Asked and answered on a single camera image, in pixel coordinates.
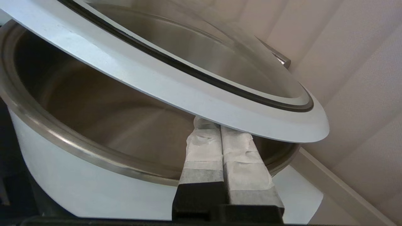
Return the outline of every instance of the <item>metal rim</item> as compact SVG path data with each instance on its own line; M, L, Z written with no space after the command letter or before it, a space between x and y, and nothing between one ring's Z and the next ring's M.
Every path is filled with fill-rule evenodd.
M127 159L125 155L119 155L113 149L89 140L70 129L42 108L22 84L19 77L16 76L18 74L13 63L14 49L25 32L27 30L15 21L8 22L0 29L0 40L2 40L0 43L2 55L0 61L0 95L9 109L41 136L87 162L135 179L162 185L177 185L178 180L174 178L180 177L180 172L173 168L161 168L158 164ZM274 173L284 168L290 161L288 155L293 155L298 149L299 144L294 144L280 161L273 163L275 164L272 166ZM152 173L132 167L133 165L140 165L143 169L152 169Z

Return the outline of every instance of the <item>white pot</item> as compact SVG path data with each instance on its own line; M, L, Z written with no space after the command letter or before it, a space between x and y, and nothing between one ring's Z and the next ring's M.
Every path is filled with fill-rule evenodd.
M0 95L41 188L77 216L170 219L193 116L86 66L14 21L0 29L0 40ZM299 148L254 140L272 174Z

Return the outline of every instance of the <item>glass lid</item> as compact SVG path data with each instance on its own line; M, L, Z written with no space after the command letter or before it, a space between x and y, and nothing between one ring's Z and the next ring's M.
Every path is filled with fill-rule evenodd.
M313 100L256 37L198 0L59 0L141 51L211 85L287 111Z

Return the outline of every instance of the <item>white pot exterior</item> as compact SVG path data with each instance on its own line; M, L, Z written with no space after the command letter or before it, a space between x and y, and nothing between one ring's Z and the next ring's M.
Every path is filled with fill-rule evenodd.
M171 220L176 187L98 167L51 143L10 111L24 161L40 187L79 217Z

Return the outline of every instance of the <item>baseboard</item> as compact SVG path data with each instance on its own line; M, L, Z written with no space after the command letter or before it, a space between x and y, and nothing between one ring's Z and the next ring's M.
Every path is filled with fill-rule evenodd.
M330 196L361 225L396 226L303 148L300 149L290 165L324 195Z

